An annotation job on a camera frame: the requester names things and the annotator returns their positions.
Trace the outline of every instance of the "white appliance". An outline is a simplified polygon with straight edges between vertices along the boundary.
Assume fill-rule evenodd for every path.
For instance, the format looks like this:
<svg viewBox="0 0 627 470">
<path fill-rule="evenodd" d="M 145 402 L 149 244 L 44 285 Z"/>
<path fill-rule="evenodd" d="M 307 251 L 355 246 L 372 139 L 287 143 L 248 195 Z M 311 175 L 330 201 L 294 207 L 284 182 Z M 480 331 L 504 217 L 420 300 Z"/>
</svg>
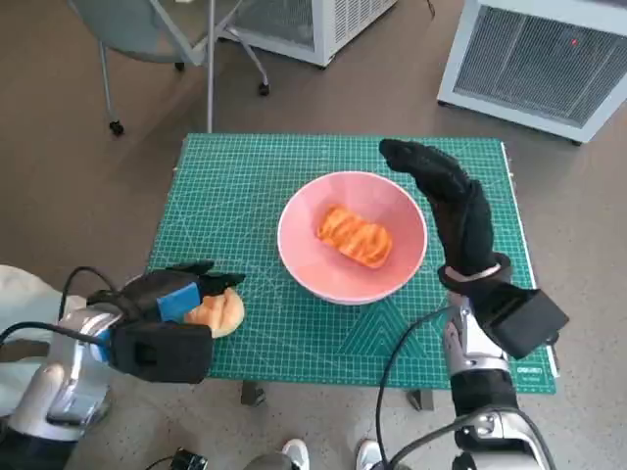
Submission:
<svg viewBox="0 0 627 470">
<path fill-rule="evenodd" d="M 246 0 L 233 25 L 249 44 L 325 68 L 397 0 Z M 233 39 L 228 33 L 223 37 Z"/>
<path fill-rule="evenodd" d="M 466 0 L 439 104 L 589 142 L 627 99 L 625 0 Z"/>
</svg>

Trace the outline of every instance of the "vent grille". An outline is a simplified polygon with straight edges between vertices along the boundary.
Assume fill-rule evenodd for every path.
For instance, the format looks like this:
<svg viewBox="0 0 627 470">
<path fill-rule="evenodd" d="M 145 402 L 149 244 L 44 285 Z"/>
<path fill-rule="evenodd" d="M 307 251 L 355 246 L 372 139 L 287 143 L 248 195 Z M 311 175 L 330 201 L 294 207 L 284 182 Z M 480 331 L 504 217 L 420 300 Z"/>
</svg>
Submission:
<svg viewBox="0 0 627 470">
<path fill-rule="evenodd" d="M 395 0 L 335 0 L 335 42 L 346 42 Z"/>
<path fill-rule="evenodd" d="M 627 72 L 627 38 L 482 7 L 455 92 L 583 127 Z"/>
<path fill-rule="evenodd" d="M 312 1 L 248 0 L 239 9 L 235 26 L 314 49 Z"/>
</svg>

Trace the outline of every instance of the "green cutting mat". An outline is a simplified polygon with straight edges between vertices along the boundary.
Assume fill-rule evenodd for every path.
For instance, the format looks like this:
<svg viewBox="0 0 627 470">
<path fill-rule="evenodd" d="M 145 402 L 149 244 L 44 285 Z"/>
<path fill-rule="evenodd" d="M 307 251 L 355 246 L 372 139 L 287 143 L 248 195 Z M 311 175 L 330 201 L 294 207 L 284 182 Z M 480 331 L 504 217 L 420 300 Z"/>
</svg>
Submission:
<svg viewBox="0 0 627 470">
<path fill-rule="evenodd" d="M 436 269 L 443 252 L 426 200 L 408 175 L 391 172 L 380 137 L 334 135 L 189 135 L 178 162 L 149 269 L 214 259 L 244 272 L 238 288 L 247 316 L 217 340 L 212 377 L 318 384 L 378 385 L 407 326 L 446 304 Z M 513 281 L 533 285 L 503 145 L 489 139 L 417 139 L 459 159 L 483 182 L 492 206 L 496 249 L 511 257 Z M 372 171 L 408 190 L 425 208 L 429 245 L 423 266 L 401 291 L 374 305 L 340 306 L 309 294 L 288 274 L 276 248 L 283 207 L 305 183 L 338 170 Z M 416 332 L 390 384 L 446 389 L 444 318 Z M 522 393 L 555 392 L 545 349 L 512 365 Z"/>
</svg>

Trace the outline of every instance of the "person's foot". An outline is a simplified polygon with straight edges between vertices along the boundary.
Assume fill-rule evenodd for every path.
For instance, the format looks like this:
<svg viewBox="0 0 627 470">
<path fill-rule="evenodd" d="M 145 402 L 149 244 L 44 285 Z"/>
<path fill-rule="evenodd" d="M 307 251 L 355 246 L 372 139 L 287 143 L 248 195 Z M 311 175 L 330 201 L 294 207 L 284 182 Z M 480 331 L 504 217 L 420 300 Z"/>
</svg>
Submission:
<svg viewBox="0 0 627 470">
<path fill-rule="evenodd" d="M 285 443 L 281 452 L 290 457 L 300 470 L 310 470 L 310 453 L 300 439 L 292 439 Z"/>
<path fill-rule="evenodd" d="M 381 461 L 381 449 L 376 441 L 366 439 L 357 453 L 357 470 L 371 470 Z"/>
</svg>

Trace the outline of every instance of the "cable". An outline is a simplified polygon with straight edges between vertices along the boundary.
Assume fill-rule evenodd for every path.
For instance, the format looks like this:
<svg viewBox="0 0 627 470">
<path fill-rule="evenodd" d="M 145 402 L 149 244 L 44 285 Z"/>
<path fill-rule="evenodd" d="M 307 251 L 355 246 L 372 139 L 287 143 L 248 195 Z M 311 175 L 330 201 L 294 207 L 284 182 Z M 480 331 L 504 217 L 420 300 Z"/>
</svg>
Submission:
<svg viewBox="0 0 627 470">
<path fill-rule="evenodd" d="M 435 19 L 435 7 L 433 6 L 433 3 L 431 2 L 431 0 L 426 0 L 427 5 L 429 7 L 429 12 L 431 13 L 431 20 Z"/>
<path fill-rule="evenodd" d="M 385 369 L 383 369 L 383 377 L 381 377 L 381 383 L 379 384 L 379 395 L 376 398 L 376 410 L 374 412 L 374 423 L 376 427 L 376 440 L 379 444 L 379 448 L 381 449 L 381 462 L 383 463 L 383 468 L 388 468 L 389 463 L 388 463 L 387 456 L 385 455 L 385 447 L 383 445 L 383 436 L 381 435 L 381 403 L 383 402 L 383 392 L 388 382 L 388 377 L 390 375 L 390 371 L 392 370 L 392 366 L 394 365 L 397 355 L 399 355 L 401 348 L 405 345 L 405 341 L 410 337 L 411 333 L 417 328 L 420 328 L 427 321 L 431 321 L 434 318 L 437 318 L 449 308 L 450 308 L 449 306 L 445 306 L 444 308 L 440 308 L 438 310 L 432 311 L 428 315 L 418 318 L 410 326 L 410 328 L 408 328 L 405 334 L 401 337 L 401 341 L 399 341 L 399 344 L 396 345 L 396 347 L 394 348 L 392 355 L 390 355 L 390 358 L 388 359 L 388 363 L 385 364 Z"/>
<path fill-rule="evenodd" d="M 48 330 L 54 333 L 59 333 L 61 335 L 69 336 L 70 338 L 74 338 L 75 340 L 79 340 L 84 343 L 101 346 L 103 348 L 109 347 L 109 343 L 105 340 L 102 340 L 100 338 L 95 338 L 90 335 L 83 335 L 82 333 L 77 333 L 69 328 L 64 328 L 62 326 L 57 326 L 57 325 L 50 325 L 48 323 L 43 323 L 41 321 L 21 321 L 20 323 L 11 325 L 9 328 L 7 328 L 2 333 L 0 333 L 0 348 L 2 348 L 2 345 L 4 345 L 4 342 L 12 333 L 18 330 L 23 330 L 25 328 L 37 328 L 39 330 Z"/>
<path fill-rule="evenodd" d="M 173 455 L 170 455 L 168 457 L 164 457 L 164 458 L 160 458 L 159 460 L 155 460 L 153 463 L 151 463 L 150 465 L 148 465 L 145 470 L 151 470 L 151 468 L 154 468 L 156 465 L 159 465 L 161 462 L 165 462 L 166 460 L 172 460 L 174 459 Z"/>
<path fill-rule="evenodd" d="M 446 434 L 449 434 L 451 432 L 457 431 L 465 426 L 470 425 L 472 421 L 474 421 L 477 417 L 479 417 L 482 414 L 494 413 L 494 412 L 498 412 L 498 413 L 511 412 L 520 416 L 527 423 L 529 428 L 531 428 L 531 431 L 534 433 L 534 435 L 538 439 L 540 447 L 542 448 L 542 452 L 544 453 L 547 459 L 547 463 L 549 464 L 549 469 L 556 470 L 555 461 L 553 459 L 553 456 L 551 455 L 549 446 L 547 445 L 547 442 L 542 436 L 542 433 L 540 432 L 540 429 L 538 429 L 538 426 L 536 425 L 536 423 L 534 423 L 533 420 L 526 413 L 524 413 L 518 408 L 514 408 L 511 406 L 492 406 L 492 405 L 479 408 L 476 411 L 466 416 L 457 418 L 453 423 L 447 426 L 443 426 L 440 429 L 431 431 L 430 433 L 422 436 L 421 438 L 416 439 L 415 441 L 412 441 L 411 443 L 404 446 L 401 450 L 399 450 L 392 457 L 392 460 L 388 462 L 387 457 L 385 455 L 383 437 L 381 435 L 381 403 L 383 402 L 383 392 L 385 390 L 385 386 L 387 385 L 388 377 L 390 375 L 390 371 L 392 370 L 392 365 L 394 365 L 394 362 L 396 361 L 396 358 L 399 352 L 405 345 L 405 342 L 407 341 L 407 339 L 410 337 L 410 334 L 417 328 L 424 325 L 427 321 L 430 321 L 440 316 L 446 309 L 448 309 L 448 307 L 440 308 L 438 310 L 432 311 L 431 313 L 429 313 L 426 316 L 423 316 L 422 318 L 418 318 L 410 326 L 410 328 L 408 328 L 405 334 L 401 337 L 401 340 L 394 348 L 394 351 L 392 352 L 392 355 L 390 355 L 390 358 L 388 359 L 388 362 L 385 365 L 385 369 L 383 370 L 383 377 L 381 378 L 381 384 L 379 385 L 379 395 L 377 397 L 376 411 L 375 411 L 376 439 L 377 439 L 377 443 L 379 444 L 379 448 L 381 450 L 381 463 L 383 464 L 383 468 L 385 470 L 395 469 L 396 466 L 401 462 L 401 460 L 403 460 L 405 457 L 407 457 L 410 453 L 412 453 L 417 448 L 422 447 L 430 443 L 431 441 L 435 441 L 436 439 L 441 438 L 442 436 Z"/>
<path fill-rule="evenodd" d="M 66 279 L 66 283 L 63 286 L 63 290 L 61 291 L 61 303 L 59 304 L 59 321 L 61 321 L 61 319 L 63 318 L 63 314 L 66 310 L 66 300 L 68 299 L 68 292 L 70 291 L 70 286 L 72 285 L 72 281 L 74 280 L 74 278 L 76 277 L 76 275 L 79 272 L 82 271 L 89 271 L 92 274 L 95 274 L 96 276 L 98 276 L 100 279 L 102 279 L 102 281 L 107 284 L 107 287 L 109 287 L 109 289 L 112 292 L 117 292 L 118 289 L 116 289 L 116 285 L 111 281 L 111 279 L 109 279 L 109 277 L 107 277 L 105 274 L 103 274 L 102 272 L 100 272 L 98 269 L 96 269 L 95 267 L 92 266 L 79 266 L 76 267 L 68 276 L 68 279 Z"/>
</svg>

